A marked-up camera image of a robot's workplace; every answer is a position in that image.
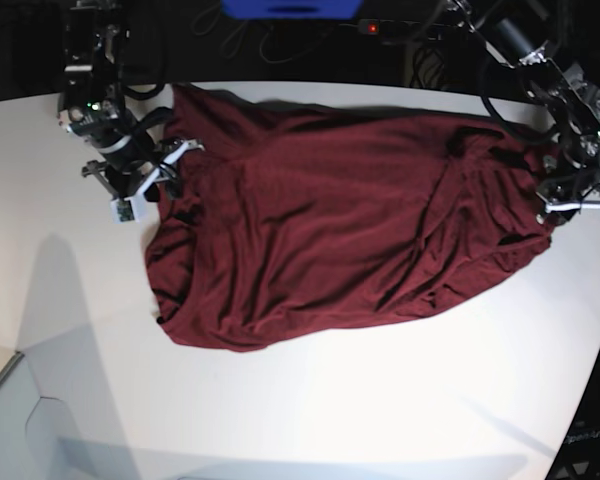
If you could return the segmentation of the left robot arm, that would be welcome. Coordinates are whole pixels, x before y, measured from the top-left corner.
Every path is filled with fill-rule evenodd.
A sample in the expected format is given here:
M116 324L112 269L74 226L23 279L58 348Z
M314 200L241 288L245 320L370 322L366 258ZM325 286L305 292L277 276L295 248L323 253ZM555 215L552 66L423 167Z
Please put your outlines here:
M487 6L436 1L426 23L445 13L486 50L478 90L491 118L527 145L558 144L558 153L544 159L546 177L536 190L544 204L542 215L567 221L582 210L600 211L600 87L568 50L570 4L560 1L548 12L539 1L493 1ZM527 98L547 110L552 127L525 134L499 114L486 93L492 64L516 74Z

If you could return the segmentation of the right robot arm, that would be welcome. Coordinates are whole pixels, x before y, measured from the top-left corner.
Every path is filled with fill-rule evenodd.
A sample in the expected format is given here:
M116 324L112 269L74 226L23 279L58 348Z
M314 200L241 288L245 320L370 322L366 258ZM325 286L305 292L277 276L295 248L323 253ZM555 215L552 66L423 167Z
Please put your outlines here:
M137 118L127 101L148 101L166 86L161 66L157 84L140 92L125 83L130 1L78 1L69 10L64 30L64 90L58 120L68 133L84 140L100 156L81 169L116 200L139 195L156 202L159 191L174 199L183 181L175 166L176 149L196 148L194 141L172 137L154 140L149 130L174 118L174 110L157 107Z

